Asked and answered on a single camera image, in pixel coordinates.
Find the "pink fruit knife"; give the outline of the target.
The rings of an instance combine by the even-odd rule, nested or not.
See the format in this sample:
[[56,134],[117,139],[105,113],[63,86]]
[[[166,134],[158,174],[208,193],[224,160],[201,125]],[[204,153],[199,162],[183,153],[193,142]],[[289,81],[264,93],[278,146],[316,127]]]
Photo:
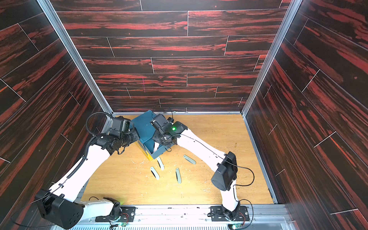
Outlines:
[[159,143],[155,142],[154,143],[154,149],[153,149],[153,152],[156,152],[158,150],[158,147],[159,147]]

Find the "teal drawer cabinet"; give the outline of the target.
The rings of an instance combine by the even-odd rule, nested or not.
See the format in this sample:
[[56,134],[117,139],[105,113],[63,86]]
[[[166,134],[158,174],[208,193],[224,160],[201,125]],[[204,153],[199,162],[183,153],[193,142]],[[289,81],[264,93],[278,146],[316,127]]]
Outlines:
[[155,113],[153,113],[151,110],[148,110],[132,120],[134,127],[138,131],[141,143],[145,143],[153,137],[156,129],[150,122],[155,116]]

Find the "teal drawer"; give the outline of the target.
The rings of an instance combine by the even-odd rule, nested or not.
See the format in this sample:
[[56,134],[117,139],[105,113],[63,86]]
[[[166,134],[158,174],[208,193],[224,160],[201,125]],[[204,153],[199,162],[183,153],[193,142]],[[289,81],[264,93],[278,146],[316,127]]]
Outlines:
[[164,145],[159,144],[158,150],[156,152],[153,152],[154,143],[155,143],[153,139],[149,139],[145,142],[142,142],[141,140],[138,140],[138,141],[140,141],[142,144],[144,144],[147,147],[153,159],[157,159],[157,157],[159,157],[160,155],[162,155],[163,153],[165,153],[172,147],[172,145],[164,146]]

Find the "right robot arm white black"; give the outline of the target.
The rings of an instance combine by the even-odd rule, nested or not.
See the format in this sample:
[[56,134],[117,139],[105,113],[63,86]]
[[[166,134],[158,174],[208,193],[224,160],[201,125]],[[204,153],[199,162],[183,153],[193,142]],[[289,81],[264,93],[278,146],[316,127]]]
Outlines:
[[183,123],[173,122],[172,118],[166,119],[162,114],[156,115],[150,123],[156,129],[153,135],[155,142],[165,146],[178,145],[187,149],[214,172],[211,182],[220,190],[222,197],[219,216],[230,221],[235,220],[240,209],[240,201],[234,188],[238,172],[235,154],[212,147]]

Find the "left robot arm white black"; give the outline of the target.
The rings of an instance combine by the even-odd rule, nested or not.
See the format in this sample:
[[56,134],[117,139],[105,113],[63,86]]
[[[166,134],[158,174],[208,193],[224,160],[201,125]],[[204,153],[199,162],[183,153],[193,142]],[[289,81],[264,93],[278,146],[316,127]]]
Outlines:
[[136,128],[128,132],[111,129],[93,136],[78,162],[48,190],[41,189],[35,201],[42,218],[63,229],[71,229],[81,220],[101,217],[109,221],[123,216],[120,202],[105,197],[97,201],[76,202],[77,196],[95,171],[115,151],[139,140]]

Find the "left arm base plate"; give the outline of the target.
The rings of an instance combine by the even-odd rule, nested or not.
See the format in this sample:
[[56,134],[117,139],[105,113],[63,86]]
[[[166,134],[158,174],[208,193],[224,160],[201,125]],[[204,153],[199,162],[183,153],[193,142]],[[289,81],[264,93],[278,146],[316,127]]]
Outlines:
[[95,222],[106,222],[112,224],[133,222],[136,209],[137,208],[134,206],[120,206],[119,208],[113,208],[109,215],[96,217]]

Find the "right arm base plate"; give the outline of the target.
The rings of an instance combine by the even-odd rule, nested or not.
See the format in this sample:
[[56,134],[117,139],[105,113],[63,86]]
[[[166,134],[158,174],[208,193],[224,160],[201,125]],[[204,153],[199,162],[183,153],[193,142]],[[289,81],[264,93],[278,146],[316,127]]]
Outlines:
[[246,206],[237,206],[234,211],[229,211],[223,206],[211,206],[208,217],[211,221],[250,221]]

